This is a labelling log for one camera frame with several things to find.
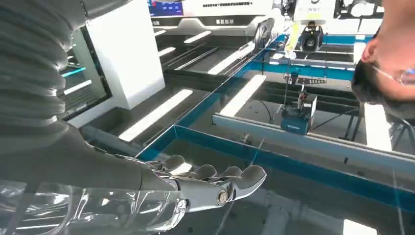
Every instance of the eyeglasses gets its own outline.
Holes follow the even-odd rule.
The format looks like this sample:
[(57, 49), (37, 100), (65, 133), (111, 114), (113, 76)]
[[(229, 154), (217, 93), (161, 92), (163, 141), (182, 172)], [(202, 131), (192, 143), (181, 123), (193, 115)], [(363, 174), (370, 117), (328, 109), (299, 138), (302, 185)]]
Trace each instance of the eyeglasses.
[(388, 74), (385, 71), (380, 70), (378, 67), (372, 65), (373, 69), (375, 69), (376, 71), (378, 71), (379, 73), (383, 74), (384, 76), (399, 82), (401, 85), (415, 85), (415, 70), (414, 69), (409, 69), (406, 70), (404, 72), (401, 73), (400, 76), (394, 77), (390, 74)]

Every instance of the monitor screen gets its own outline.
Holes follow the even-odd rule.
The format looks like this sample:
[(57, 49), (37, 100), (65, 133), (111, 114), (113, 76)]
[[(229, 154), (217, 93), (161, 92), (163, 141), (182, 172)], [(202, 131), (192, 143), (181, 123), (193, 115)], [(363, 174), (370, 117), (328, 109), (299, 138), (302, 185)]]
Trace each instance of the monitor screen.
[(182, 2), (157, 2), (154, 0), (147, 0), (148, 8), (151, 16), (182, 16), (183, 5)]

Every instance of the aluminum frame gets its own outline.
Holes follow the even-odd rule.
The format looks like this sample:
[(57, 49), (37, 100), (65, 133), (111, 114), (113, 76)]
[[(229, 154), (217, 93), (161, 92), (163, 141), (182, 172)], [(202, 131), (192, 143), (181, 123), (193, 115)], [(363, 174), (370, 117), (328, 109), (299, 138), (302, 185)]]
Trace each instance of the aluminum frame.
[(242, 131), (271, 138), (281, 145), (290, 146), (299, 151), (319, 155), (328, 159), (351, 159), (365, 162), (370, 165), (392, 168), (405, 173), (413, 174), (415, 169), (415, 157), (405, 153), (391, 153), (369, 148), (365, 145), (334, 139), (309, 133), (302, 136), (289, 133), (279, 126), (261, 123), (239, 117), (225, 117), (216, 113), (212, 116), (212, 122), (235, 131)]

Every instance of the white wall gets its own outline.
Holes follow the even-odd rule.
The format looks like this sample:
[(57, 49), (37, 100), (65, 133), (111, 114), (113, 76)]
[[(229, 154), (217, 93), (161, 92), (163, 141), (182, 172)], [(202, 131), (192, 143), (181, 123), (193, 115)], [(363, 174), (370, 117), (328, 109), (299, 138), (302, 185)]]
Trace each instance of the white wall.
[(132, 109), (165, 87), (147, 2), (132, 1), (87, 28), (115, 106)]

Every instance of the person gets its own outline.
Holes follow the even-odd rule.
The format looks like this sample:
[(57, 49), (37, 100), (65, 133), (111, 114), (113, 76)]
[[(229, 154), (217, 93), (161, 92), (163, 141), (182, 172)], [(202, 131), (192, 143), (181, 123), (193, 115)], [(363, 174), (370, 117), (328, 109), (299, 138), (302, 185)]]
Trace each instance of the person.
[(415, 1), (383, 0), (378, 32), (367, 43), (351, 87), (361, 102), (382, 104), (401, 119), (415, 118)]

